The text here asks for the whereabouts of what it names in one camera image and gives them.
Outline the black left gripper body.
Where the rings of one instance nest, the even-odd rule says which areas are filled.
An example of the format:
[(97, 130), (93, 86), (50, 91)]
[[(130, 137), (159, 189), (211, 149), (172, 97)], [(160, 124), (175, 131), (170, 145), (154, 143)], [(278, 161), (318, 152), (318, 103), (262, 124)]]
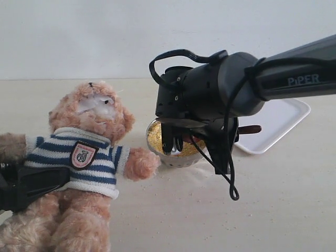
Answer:
[(19, 186), (19, 166), (1, 163), (1, 210), (18, 213), (25, 209)]

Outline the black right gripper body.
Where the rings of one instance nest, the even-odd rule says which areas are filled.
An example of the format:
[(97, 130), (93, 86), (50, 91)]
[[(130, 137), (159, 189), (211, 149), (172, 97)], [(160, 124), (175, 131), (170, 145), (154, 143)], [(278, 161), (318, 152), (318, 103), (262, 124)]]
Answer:
[(238, 120), (229, 116), (224, 125), (228, 96), (219, 67), (171, 67), (159, 78), (157, 119), (187, 129), (206, 140), (206, 127), (220, 124), (234, 127), (234, 143), (239, 139)]

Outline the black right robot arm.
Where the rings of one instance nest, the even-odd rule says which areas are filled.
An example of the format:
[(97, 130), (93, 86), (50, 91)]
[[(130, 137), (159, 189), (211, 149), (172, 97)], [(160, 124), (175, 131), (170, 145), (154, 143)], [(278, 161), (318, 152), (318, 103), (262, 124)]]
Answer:
[(198, 67), (174, 66), (158, 75), (155, 114), (162, 126), (162, 149), (182, 149), (183, 135), (205, 141), (216, 174), (234, 172), (232, 149), (239, 139), (238, 118), (258, 113), (269, 100), (335, 93), (335, 36), (268, 57), (219, 51), (202, 57), (186, 49), (157, 60), (183, 56)]

